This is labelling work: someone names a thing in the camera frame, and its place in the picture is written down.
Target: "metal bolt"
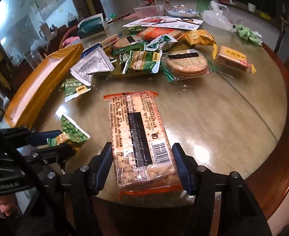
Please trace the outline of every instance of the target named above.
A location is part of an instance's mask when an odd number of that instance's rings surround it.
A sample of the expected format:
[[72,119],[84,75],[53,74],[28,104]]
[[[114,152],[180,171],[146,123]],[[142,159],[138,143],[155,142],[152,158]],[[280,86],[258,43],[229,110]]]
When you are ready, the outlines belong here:
[[238,178],[238,177],[240,176],[240,174],[237,173],[236,171],[233,171],[233,172],[231,173],[231,176],[233,176],[234,178]]
[[86,171],[89,170],[89,166],[88,166],[88,165],[83,165],[83,166],[80,167],[80,170],[81,170],[82,172],[86,172]]
[[55,175],[56,175],[55,172],[49,172],[49,173],[47,174],[47,177],[48,177],[49,179],[52,179]]
[[206,171],[206,167],[203,166],[203,165],[199,165],[199,166],[197,167],[197,170],[200,171],[200,172],[204,172],[204,171]]

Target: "black cable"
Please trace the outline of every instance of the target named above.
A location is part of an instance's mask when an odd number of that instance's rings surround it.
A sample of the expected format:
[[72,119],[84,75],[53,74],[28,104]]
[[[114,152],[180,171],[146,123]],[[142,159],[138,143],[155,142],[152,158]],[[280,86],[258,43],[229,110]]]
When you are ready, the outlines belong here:
[[65,228],[68,230],[69,234],[72,236],[76,235],[75,229],[68,222],[65,213],[62,212],[63,208],[60,207],[57,203],[54,202],[52,196],[46,191],[45,186],[42,181],[35,173],[35,171],[31,168],[31,166],[27,163],[24,157],[19,153],[19,151],[12,147],[11,143],[9,143],[0,133],[0,150],[6,152],[11,159],[22,169],[25,175],[32,181],[33,185],[36,187],[38,192],[44,196],[48,205],[53,210],[55,214],[58,215],[61,223],[65,225]]

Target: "barcode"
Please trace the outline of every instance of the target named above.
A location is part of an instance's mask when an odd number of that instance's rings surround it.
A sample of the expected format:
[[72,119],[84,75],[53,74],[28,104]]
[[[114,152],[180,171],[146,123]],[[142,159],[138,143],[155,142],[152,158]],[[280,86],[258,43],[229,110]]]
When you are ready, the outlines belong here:
[[190,50],[187,50],[188,53],[195,53],[197,52],[195,49],[190,49]]
[[170,161],[169,153],[166,148],[164,139],[151,141],[150,146],[156,164]]

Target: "green cloth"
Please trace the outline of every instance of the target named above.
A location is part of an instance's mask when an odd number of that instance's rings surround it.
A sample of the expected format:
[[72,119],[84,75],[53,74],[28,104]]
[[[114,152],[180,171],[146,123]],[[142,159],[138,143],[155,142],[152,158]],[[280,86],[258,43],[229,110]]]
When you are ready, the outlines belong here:
[[243,25],[237,25],[235,29],[242,39],[252,41],[257,45],[262,46],[261,40],[248,27],[245,27]]

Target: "blue and white plate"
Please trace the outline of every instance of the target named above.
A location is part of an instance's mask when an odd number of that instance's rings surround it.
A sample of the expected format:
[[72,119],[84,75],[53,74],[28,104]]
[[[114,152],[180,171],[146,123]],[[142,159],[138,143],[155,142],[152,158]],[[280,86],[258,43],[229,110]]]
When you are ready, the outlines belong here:
[[194,11],[192,9],[172,9],[168,10],[168,14],[180,18],[193,18],[199,15],[199,11]]

